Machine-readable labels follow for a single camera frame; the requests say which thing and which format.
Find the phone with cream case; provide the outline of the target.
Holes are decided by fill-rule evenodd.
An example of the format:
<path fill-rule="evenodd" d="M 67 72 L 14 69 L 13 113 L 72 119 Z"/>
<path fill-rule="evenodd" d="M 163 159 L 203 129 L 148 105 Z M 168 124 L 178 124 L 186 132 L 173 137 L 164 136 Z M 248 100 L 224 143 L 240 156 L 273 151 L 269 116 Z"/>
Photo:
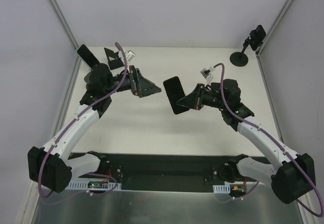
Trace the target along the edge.
<path fill-rule="evenodd" d="M 185 93 L 178 76 L 169 78 L 163 82 L 172 111 L 175 115 L 189 111 L 189 108 L 177 104 L 179 99 L 185 97 Z"/>

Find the phone with clear blue case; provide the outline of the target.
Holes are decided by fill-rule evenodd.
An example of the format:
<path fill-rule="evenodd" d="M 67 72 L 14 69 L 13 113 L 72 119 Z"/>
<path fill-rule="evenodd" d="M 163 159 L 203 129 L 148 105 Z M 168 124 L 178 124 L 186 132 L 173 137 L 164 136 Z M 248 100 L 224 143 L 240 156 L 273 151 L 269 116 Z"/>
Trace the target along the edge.
<path fill-rule="evenodd" d="M 85 44 L 82 44 L 76 52 L 91 69 L 100 63 Z"/>

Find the black round base clamp stand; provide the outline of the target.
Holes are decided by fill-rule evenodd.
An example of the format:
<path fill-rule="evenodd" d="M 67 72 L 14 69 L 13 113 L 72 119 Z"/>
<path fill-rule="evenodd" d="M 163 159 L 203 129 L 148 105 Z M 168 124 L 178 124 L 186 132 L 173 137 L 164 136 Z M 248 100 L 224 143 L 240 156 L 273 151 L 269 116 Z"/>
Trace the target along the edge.
<path fill-rule="evenodd" d="M 245 54 L 245 51 L 247 49 L 247 47 L 250 45 L 251 42 L 251 38 L 248 37 L 247 39 L 245 39 L 245 42 L 243 43 L 243 49 L 241 52 L 234 52 L 230 55 L 230 62 L 231 64 L 233 64 L 236 67 L 243 67 L 246 66 L 249 59 L 247 57 L 247 55 Z"/>

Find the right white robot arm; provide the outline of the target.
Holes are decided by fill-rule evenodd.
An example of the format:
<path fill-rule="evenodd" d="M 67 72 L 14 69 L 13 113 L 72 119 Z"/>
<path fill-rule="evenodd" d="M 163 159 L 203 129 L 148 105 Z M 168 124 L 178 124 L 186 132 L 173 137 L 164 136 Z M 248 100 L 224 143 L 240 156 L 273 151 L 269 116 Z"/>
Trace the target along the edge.
<path fill-rule="evenodd" d="M 268 161 L 265 164 L 240 154 L 219 170 L 222 180 L 233 183 L 243 177 L 252 178 L 271 187 L 280 201 L 290 204 L 316 186 L 314 161 L 308 154 L 300 155 L 281 142 L 275 143 L 254 113 L 240 101 L 240 94 L 233 79 L 210 86 L 199 83 L 190 94 L 177 99 L 176 104 L 193 110 L 203 106 L 219 109 L 225 123 L 247 138 Z"/>

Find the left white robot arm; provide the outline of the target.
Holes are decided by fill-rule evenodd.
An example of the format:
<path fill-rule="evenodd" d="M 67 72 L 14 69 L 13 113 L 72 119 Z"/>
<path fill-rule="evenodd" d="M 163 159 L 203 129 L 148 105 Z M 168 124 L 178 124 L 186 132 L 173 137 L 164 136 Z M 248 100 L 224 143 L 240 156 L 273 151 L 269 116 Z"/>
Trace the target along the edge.
<path fill-rule="evenodd" d="M 88 74 L 87 90 L 69 122 L 41 148 L 32 147 L 28 154 L 29 178 L 56 193 L 62 192 L 76 177 L 91 173 L 104 177 L 108 170 L 107 157 L 89 151 L 70 159 L 70 153 L 110 106 L 115 92 L 130 91 L 143 98 L 161 92 L 161 88 L 142 76 L 133 65 L 114 76 L 108 65 L 98 63 Z"/>

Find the black folding phone stand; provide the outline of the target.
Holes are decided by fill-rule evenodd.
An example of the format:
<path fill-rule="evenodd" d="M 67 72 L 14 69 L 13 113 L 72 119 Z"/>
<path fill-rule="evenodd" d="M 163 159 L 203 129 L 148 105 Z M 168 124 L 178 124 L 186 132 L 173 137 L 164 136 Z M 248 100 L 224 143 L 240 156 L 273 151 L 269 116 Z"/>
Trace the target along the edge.
<path fill-rule="evenodd" d="M 119 57 L 118 52 L 114 52 L 113 50 L 108 48 L 104 48 L 104 51 L 107 57 L 108 67 L 110 68 L 110 70 L 115 70 L 125 66 L 124 62 Z"/>

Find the round wooden base phone stand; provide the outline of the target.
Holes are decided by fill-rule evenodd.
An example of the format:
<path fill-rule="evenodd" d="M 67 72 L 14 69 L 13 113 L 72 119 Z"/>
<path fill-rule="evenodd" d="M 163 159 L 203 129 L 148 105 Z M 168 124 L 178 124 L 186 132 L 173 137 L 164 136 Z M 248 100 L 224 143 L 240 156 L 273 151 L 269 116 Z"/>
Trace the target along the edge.
<path fill-rule="evenodd" d="M 85 77 L 84 81 L 86 83 L 86 90 L 87 91 L 92 91 L 93 90 L 93 79 L 92 79 L 92 71 L 90 71 Z"/>

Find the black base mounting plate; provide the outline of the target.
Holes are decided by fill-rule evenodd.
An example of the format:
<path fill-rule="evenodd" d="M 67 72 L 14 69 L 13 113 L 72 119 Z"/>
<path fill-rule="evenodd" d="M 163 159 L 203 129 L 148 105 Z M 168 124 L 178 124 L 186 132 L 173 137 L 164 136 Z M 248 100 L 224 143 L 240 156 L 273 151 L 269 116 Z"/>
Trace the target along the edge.
<path fill-rule="evenodd" d="M 117 180 L 122 190 L 211 193 L 224 183 L 219 170 L 233 156 L 106 154 L 100 174 Z"/>

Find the left aluminium frame post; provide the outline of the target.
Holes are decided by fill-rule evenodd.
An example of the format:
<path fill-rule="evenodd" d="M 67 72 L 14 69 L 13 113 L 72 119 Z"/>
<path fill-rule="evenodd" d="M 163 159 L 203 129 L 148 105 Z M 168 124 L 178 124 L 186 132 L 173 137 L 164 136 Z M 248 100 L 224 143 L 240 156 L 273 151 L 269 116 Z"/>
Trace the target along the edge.
<path fill-rule="evenodd" d="M 57 0 L 48 0 L 56 18 L 58 19 L 64 33 L 66 34 L 68 40 L 70 41 L 73 48 L 76 50 L 78 48 L 77 40 L 75 39 L 75 36 L 72 33 L 72 30 L 70 26 L 68 25 L 68 22 L 66 21 L 64 14 L 62 10 L 60 9 L 60 6 L 57 2 Z"/>

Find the aluminium frame post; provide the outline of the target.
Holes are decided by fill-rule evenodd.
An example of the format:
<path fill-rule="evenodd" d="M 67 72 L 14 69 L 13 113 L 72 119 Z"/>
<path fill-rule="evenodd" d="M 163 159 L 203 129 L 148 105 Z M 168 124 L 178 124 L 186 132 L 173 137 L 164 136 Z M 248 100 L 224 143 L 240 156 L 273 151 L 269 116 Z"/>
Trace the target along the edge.
<path fill-rule="evenodd" d="M 266 48 L 267 44 L 270 42 L 271 37 L 273 36 L 274 32 L 276 31 L 277 27 L 280 25 L 281 21 L 283 20 L 284 16 L 288 12 L 289 8 L 293 4 L 294 0 L 286 0 L 280 9 L 278 15 L 276 16 L 275 20 L 273 21 L 270 29 L 262 43 L 262 45 L 256 50 L 255 54 L 256 57 L 259 58 Z"/>
<path fill-rule="evenodd" d="M 72 30 L 70 26 L 68 25 L 68 22 L 66 21 L 64 14 L 62 10 L 60 9 L 60 6 L 57 2 L 57 0 L 48 0 L 56 18 L 58 19 L 64 33 L 66 34 L 68 40 L 70 41 L 73 48 L 76 50 L 78 48 L 77 40 L 75 39 L 75 36 L 72 33 Z"/>

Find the right aluminium frame post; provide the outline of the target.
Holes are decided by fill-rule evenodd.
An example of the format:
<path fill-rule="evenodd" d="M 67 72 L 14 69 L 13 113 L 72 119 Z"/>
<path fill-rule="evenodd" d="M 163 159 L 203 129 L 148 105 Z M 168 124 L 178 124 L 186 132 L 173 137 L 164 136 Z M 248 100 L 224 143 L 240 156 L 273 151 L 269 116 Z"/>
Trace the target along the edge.
<path fill-rule="evenodd" d="M 266 48 L 267 44 L 270 42 L 271 37 L 273 36 L 274 32 L 276 31 L 277 27 L 280 25 L 281 21 L 283 20 L 284 16 L 288 12 L 289 8 L 293 4 L 294 0 L 286 0 L 280 9 L 278 15 L 276 16 L 275 20 L 273 21 L 270 29 L 262 43 L 262 45 L 256 50 L 255 54 L 256 57 L 259 58 Z"/>

